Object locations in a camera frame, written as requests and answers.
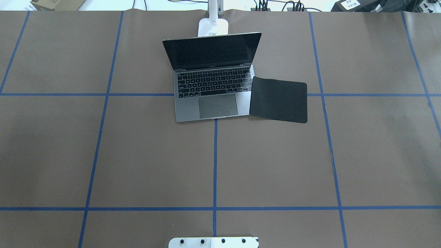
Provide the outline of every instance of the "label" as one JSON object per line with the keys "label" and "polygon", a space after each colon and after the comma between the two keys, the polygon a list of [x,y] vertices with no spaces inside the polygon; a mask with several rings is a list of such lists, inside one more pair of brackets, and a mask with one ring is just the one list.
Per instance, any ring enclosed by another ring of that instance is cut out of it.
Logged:
{"label": "label", "polygon": [[341,5],[346,9],[350,10],[353,9],[359,5],[361,5],[357,0],[346,0],[344,2],[341,2]]}

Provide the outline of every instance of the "white stand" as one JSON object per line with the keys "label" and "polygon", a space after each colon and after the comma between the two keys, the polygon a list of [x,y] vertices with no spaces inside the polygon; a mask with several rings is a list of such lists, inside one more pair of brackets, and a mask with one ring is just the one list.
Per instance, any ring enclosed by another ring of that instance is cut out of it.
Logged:
{"label": "white stand", "polygon": [[226,35],[228,34],[228,22],[225,19],[219,19],[218,16],[218,0],[209,0],[208,12],[209,18],[203,18],[199,21],[198,37],[212,36],[212,35]]}

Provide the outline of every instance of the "silver laptop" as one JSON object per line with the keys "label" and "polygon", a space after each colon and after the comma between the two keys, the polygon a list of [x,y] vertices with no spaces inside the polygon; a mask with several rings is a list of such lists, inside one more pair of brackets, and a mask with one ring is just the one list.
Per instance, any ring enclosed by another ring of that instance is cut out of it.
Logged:
{"label": "silver laptop", "polygon": [[250,114],[261,33],[162,41],[174,70],[176,121]]}

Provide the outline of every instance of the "black mouse pad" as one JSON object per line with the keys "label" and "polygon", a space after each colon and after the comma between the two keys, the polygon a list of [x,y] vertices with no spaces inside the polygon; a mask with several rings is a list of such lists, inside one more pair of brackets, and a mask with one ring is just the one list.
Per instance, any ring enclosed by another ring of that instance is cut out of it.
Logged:
{"label": "black mouse pad", "polygon": [[306,84],[254,77],[250,115],[306,123],[308,121]]}

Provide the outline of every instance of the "black screen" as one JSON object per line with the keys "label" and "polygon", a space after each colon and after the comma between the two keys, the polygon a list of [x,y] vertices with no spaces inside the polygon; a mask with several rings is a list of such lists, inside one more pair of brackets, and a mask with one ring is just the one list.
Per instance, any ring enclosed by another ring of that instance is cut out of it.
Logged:
{"label": "black screen", "polygon": [[261,33],[207,36],[162,42],[174,70],[251,63]]}

